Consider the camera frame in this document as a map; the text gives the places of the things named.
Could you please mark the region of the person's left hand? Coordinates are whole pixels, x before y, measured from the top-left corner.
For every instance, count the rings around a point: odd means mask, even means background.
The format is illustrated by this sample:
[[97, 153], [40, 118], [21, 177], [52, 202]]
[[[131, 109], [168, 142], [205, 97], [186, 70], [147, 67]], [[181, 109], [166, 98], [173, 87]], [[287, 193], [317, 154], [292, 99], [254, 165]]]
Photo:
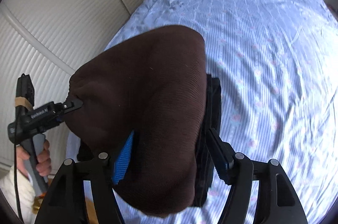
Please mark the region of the person's left hand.
[[[40, 176], [48, 176], [52, 171], [52, 164], [49, 151], [50, 143], [48, 140], [44, 142], [44, 149], [40, 155], [37, 156], [38, 164], [37, 171]], [[24, 162], [29, 160], [30, 155], [22, 146], [16, 147], [17, 169], [28, 178], [28, 172], [24, 166]]]

